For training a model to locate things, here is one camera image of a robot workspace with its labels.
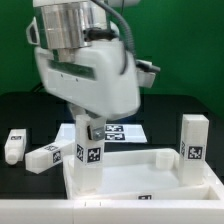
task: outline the black tabletop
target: black tabletop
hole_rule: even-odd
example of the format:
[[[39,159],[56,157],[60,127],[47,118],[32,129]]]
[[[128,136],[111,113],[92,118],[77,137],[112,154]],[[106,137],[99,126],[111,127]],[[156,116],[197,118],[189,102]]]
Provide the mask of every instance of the black tabletop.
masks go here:
[[[183,114],[203,114],[210,121],[206,161],[224,181],[224,121],[193,97],[142,95],[136,115],[109,123],[141,124],[147,144],[106,143],[105,151],[173,148],[179,151]],[[0,199],[65,199],[62,164],[36,175],[25,161],[9,166],[4,145],[11,129],[27,129],[30,152],[54,141],[61,123],[72,123],[67,103],[46,93],[0,96]]]

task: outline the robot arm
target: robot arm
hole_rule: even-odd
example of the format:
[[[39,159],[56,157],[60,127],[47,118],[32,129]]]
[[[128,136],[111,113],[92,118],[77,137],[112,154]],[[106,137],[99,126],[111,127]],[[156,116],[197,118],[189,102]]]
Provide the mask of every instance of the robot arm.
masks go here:
[[[137,111],[138,86],[148,81],[150,87],[159,69],[135,61],[98,2],[104,1],[34,0],[27,36],[38,45],[37,66],[49,93],[114,120]],[[112,6],[121,3],[109,1]]]

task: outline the white block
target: white block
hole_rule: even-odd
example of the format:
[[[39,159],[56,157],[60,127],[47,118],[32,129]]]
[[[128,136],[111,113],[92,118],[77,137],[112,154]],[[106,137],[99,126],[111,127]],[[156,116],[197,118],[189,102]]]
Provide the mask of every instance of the white block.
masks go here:
[[[104,140],[90,140],[89,125],[88,115],[76,117],[74,180],[80,193],[95,191],[102,182]]]
[[[61,140],[26,154],[26,170],[39,174],[74,154],[74,141]]]
[[[5,160],[10,165],[23,161],[26,147],[26,129],[13,129],[5,144]]]
[[[183,115],[179,180],[181,185],[203,184],[209,121],[203,115]]]

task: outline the green backdrop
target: green backdrop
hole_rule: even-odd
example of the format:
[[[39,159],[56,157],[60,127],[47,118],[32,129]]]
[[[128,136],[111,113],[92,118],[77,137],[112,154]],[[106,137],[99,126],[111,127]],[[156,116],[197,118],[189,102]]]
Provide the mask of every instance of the green backdrop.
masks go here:
[[[224,1],[142,0],[125,9],[138,58],[162,68],[151,94],[198,98],[224,118]],[[29,91],[39,81],[25,29],[32,0],[7,0],[0,7],[0,94]]]

